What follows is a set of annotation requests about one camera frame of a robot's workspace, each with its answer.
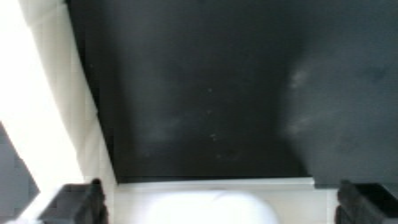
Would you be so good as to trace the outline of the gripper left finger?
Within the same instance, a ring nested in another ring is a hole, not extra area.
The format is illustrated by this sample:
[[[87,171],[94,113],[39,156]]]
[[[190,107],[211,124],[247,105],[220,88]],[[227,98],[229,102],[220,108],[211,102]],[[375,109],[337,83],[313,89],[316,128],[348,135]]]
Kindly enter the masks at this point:
[[[39,215],[42,224],[108,224],[101,180],[66,184]]]

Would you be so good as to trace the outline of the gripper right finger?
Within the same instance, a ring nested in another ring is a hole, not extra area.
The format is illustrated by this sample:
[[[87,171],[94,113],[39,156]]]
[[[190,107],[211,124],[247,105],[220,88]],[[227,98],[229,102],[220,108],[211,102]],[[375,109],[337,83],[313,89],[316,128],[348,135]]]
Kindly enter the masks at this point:
[[[378,183],[341,182],[334,224],[398,224],[398,198]]]

